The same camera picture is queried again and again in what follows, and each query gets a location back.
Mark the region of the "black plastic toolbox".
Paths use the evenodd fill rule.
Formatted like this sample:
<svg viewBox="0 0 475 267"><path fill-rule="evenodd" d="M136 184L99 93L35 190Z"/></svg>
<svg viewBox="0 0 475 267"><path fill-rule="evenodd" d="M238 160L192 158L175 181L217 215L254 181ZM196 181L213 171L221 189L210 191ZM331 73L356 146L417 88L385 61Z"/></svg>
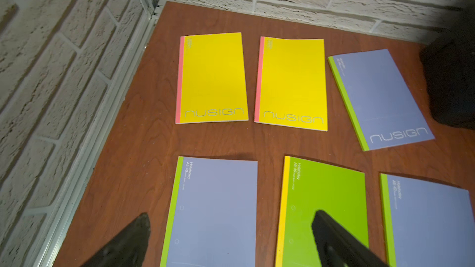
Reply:
<svg viewBox="0 0 475 267"><path fill-rule="evenodd" d="M419 53L432 117L439 123L475 128L475 2L452 27Z"/></svg>

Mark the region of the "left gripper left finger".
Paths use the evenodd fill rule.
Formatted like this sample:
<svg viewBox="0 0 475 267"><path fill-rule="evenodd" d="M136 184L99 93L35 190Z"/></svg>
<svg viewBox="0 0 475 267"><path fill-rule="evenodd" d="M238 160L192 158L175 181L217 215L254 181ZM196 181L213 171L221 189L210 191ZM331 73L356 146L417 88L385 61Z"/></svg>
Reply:
<svg viewBox="0 0 475 267"><path fill-rule="evenodd" d="M151 224L141 213L113 237L82 267L141 267L148 249Z"/></svg>

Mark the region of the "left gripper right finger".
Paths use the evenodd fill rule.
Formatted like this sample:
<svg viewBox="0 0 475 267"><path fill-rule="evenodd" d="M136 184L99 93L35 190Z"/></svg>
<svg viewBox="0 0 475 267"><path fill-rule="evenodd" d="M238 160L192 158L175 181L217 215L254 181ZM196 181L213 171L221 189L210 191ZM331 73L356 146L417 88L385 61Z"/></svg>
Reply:
<svg viewBox="0 0 475 267"><path fill-rule="evenodd" d="M324 210L315 213L312 232L323 267L387 266Z"/></svg>

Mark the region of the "notebook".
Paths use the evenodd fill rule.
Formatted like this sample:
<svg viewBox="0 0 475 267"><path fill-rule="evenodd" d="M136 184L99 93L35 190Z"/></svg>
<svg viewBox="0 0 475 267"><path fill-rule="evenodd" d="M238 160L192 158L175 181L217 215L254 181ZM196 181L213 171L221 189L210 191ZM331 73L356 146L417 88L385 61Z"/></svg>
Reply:
<svg viewBox="0 0 475 267"><path fill-rule="evenodd" d="M261 37L254 122L327 131L323 39Z"/></svg>
<svg viewBox="0 0 475 267"><path fill-rule="evenodd" d="M286 156L275 264L319 267L312 222L324 210L369 246L366 182L363 172Z"/></svg>
<svg viewBox="0 0 475 267"><path fill-rule="evenodd" d="M175 123L248 119L242 34L182 36Z"/></svg>
<svg viewBox="0 0 475 267"><path fill-rule="evenodd" d="M450 185L380 175L391 267L472 267L475 220L470 193Z"/></svg>
<svg viewBox="0 0 475 267"><path fill-rule="evenodd" d="M328 61L363 151L434 139L388 49Z"/></svg>
<svg viewBox="0 0 475 267"><path fill-rule="evenodd" d="M256 264L256 161L178 158L162 267Z"/></svg>

